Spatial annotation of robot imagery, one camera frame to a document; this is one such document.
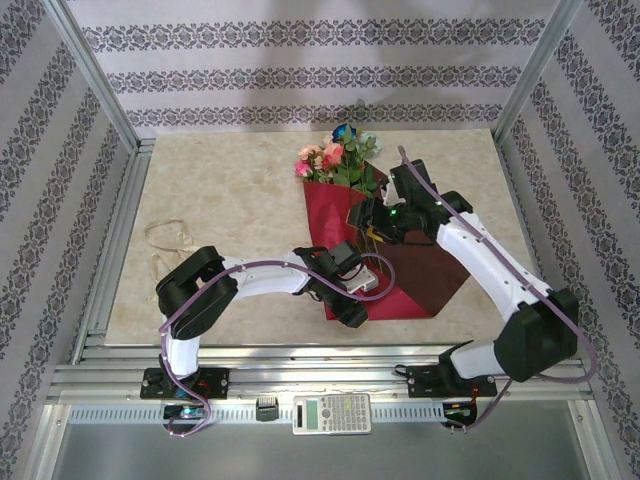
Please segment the flower bouquet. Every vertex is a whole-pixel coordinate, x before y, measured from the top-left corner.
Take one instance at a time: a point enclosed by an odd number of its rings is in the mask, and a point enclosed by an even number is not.
[[[314,245],[333,248],[348,240],[361,252],[387,257],[396,271],[396,286],[384,298],[367,302],[370,320],[430,318],[438,313],[468,278],[468,272],[421,232],[412,232],[413,245],[386,245],[347,225],[351,207],[366,197],[380,196],[386,175],[368,160],[381,149],[380,139],[349,124],[327,135],[323,145],[307,145],[298,154],[296,174],[302,178],[309,231]],[[389,284],[382,265],[367,262],[379,279],[376,289]],[[335,319],[327,309],[327,318]]]

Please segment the patterned wallpaper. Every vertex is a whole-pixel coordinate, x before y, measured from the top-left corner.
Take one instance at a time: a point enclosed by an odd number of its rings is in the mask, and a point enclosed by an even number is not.
[[[503,145],[535,256],[581,301],[594,394],[640,478],[640,2],[585,2]]]
[[[558,0],[70,0],[141,138],[492,126]]]
[[[0,479],[19,478],[128,154],[37,0],[0,0]]]

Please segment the marble tabletop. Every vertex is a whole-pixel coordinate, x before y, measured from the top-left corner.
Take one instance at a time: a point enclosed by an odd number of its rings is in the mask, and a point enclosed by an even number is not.
[[[372,163],[382,171],[399,164],[397,146],[422,158],[440,191],[455,189],[473,205],[494,237],[525,267],[526,243],[489,130],[375,132],[382,151]],[[151,247],[145,226],[169,217],[187,222],[196,245],[222,255],[274,256],[310,246],[298,150],[321,143],[322,132],[166,135],[157,139],[112,309],[106,344],[157,345],[161,316],[154,298]],[[157,229],[173,239],[177,225]],[[271,294],[233,302],[204,335],[203,344],[453,343],[495,337],[502,320],[473,278],[432,319],[368,321],[349,329],[325,319],[308,296]]]

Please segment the cable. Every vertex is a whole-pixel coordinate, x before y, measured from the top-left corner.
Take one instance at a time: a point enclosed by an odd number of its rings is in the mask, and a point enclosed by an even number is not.
[[[493,253],[493,255],[502,263],[509,272],[516,277],[516,279],[524,286],[527,290],[529,290],[538,300],[545,304],[554,314],[556,314],[560,320],[562,320],[569,329],[576,334],[578,339],[584,344],[587,349],[587,353],[589,354],[589,359],[591,362],[591,366],[589,371],[580,377],[550,377],[548,375],[540,374],[538,375],[540,378],[545,380],[549,380],[551,382],[557,383],[565,383],[565,384],[577,384],[586,382],[591,377],[593,377],[598,370],[598,356],[596,353],[596,349],[593,344],[587,339],[582,330],[571,321],[569,317],[567,317],[564,312],[562,312],[558,307],[556,307],[542,292],[540,292],[537,288],[531,285],[527,279],[515,268],[509,260],[498,250],[498,248],[491,242],[487,237],[482,235],[473,225],[471,225],[462,215],[460,215],[451,205],[449,205],[444,198],[442,198],[438,192],[434,188],[429,185],[424,178],[418,173],[416,167],[413,166],[409,158],[407,157],[407,153],[404,150],[404,147],[400,145],[398,147],[398,152],[400,152],[400,156],[402,157],[402,163],[404,163],[409,171],[413,174],[413,176],[418,180],[420,185],[429,192],[429,194],[438,202],[442,204],[442,206],[458,220],[469,232],[476,237],[481,243],[484,243],[485,246]]]
[[[205,410],[205,416],[203,417],[203,419],[198,424],[196,424],[191,430],[189,430],[187,432],[176,433],[173,430],[173,427],[172,427],[174,419],[169,420],[169,424],[167,425],[167,430],[169,431],[169,434],[170,435],[179,436],[181,438],[188,437],[190,435],[193,435],[194,433],[199,432],[203,428],[205,428],[207,426],[207,424],[209,423],[209,421],[211,420],[212,411],[211,411],[211,405],[209,404],[209,401],[206,398],[204,398],[203,396],[197,394],[196,392],[194,392],[193,390],[191,390],[190,388],[185,386],[178,379],[178,377],[175,375],[175,373],[173,373],[173,371],[171,370],[171,364],[169,363],[169,354],[168,354],[168,346],[167,346],[168,337],[169,337],[169,330],[170,330],[171,326],[178,321],[178,319],[182,316],[182,314],[184,312],[186,312],[187,309],[191,305],[193,305],[193,303],[196,300],[198,300],[198,298],[200,298],[201,295],[203,295],[209,288],[211,288],[221,278],[223,278],[223,277],[225,277],[227,275],[230,275],[232,273],[236,273],[236,272],[239,272],[241,270],[247,270],[247,269],[250,269],[250,268],[280,266],[280,267],[283,267],[283,268],[293,268],[295,270],[299,270],[299,271],[309,275],[310,277],[315,278],[319,282],[324,283],[326,286],[328,286],[332,290],[338,292],[339,294],[344,295],[345,297],[350,298],[352,300],[358,300],[358,301],[361,301],[361,302],[373,302],[374,300],[379,300],[382,297],[384,297],[385,295],[387,295],[389,292],[391,292],[391,290],[394,287],[395,281],[396,281],[396,272],[393,269],[393,265],[391,265],[391,262],[389,262],[389,260],[387,260],[382,255],[379,255],[377,253],[363,253],[361,256],[362,256],[362,258],[377,258],[378,260],[382,260],[387,265],[387,267],[389,268],[389,273],[390,273],[389,285],[387,286],[387,288],[384,289],[384,291],[382,291],[382,292],[380,292],[380,293],[378,293],[376,295],[371,295],[370,297],[363,297],[363,296],[355,295],[353,293],[348,293],[345,290],[342,290],[339,286],[333,284],[331,281],[329,281],[326,278],[324,278],[319,273],[314,272],[313,270],[310,270],[310,269],[308,269],[306,267],[302,267],[300,265],[296,265],[294,263],[284,262],[284,261],[281,261],[281,260],[259,260],[259,261],[256,261],[256,262],[249,262],[249,263],[245,263],[245,264],[241,264],[241,265],[235,265],[233,267],[230,267],[230,268],[220,272],[215,277],[213,277],[211,280],[209,280],[207,283],[202,285],[202,287],[200,287],[200,289],[196,293],[194,293],[186,302],[184,302],[184,304],[180,308],[178,308],[178,310],[176,310],[175,313],[173,315],[171,315],[171,317],[166,322],[164,322],[162,324],[162,326],[158,330],[160,332],[160,335],[161,335],[161,338],[162,338],[162,340],[161,340],[162,364],[164,365],[165,369],[167,370],[167,374],[169,375],[169,378],[171,379],[171,381],[178,388],[180,388],[182,391],[184,391],[187,395],[189,395],[192,398],[194,398],[195,400],[198,400],[199,402],[201,402],[203,407],[204,407],[204,410]]]

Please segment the calculator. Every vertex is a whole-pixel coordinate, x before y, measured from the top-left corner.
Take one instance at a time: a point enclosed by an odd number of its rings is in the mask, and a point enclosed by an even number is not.
[[[371,433],[369,395],[314,395],[293,398],[294,435]]]

